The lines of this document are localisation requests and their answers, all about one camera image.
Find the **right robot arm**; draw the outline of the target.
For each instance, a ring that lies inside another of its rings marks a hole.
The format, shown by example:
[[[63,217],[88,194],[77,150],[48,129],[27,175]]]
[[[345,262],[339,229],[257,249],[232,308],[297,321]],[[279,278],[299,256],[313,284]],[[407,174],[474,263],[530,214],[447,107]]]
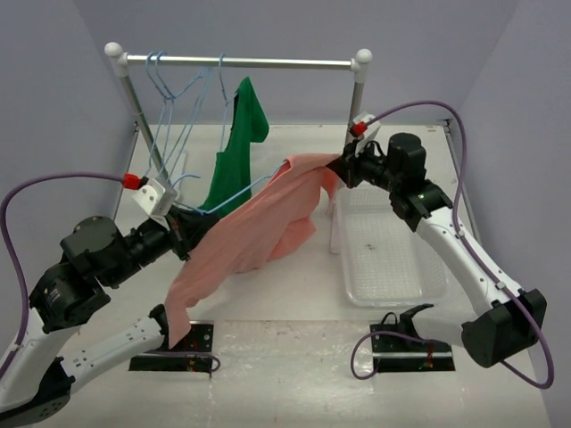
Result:
[[[481,367],[506,364],[535,344],[552,360],[542,333],[547,301],[525,290],[486,253],[460,222],[444,190],[426,176],[426,150],[418,136],[398,133],[382,151],[358,139],[328,164],[350,188],[366,182],[387,191],[393,213],[440,257],[467,295],[473,311],[453,313],[422,304],[402,314],[400,344],[418,350],[427,342],[465,349]]]

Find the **pink t shirt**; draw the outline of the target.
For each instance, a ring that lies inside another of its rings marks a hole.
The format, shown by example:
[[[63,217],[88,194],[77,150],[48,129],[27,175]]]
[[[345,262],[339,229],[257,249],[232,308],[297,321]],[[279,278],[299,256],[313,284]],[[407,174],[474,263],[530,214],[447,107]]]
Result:
[[[336,154],[305,153],[285,160],[250,200],[219,220],[190,252],[164,301],[168,347],[191,329],[187,310],[212,295],[227,277],[263,268],[297,251],[315,233],[311,220],[322,192],[335,198]]]

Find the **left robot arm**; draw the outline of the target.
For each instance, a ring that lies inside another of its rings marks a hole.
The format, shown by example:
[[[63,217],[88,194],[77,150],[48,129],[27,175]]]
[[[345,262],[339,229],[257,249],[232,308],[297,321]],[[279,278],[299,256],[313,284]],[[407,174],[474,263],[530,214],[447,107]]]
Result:
[[[1,374],[3,427],[46,420],[96,377],[139,355],[210,357],[207,350],[179,348],[186,329],[167,319],[162,304],[94,347],[67,356],[60,353],[71,336],[110,302],[106,288],[118,288],[169,251],[189,260],[189,252],[219,218],[174,207],[166,220],[162,226],[147,219],[122,235],[113,220],[95,216],[81,221],[62,239],[62,259],[46,270],[32,290],[21,345]]]

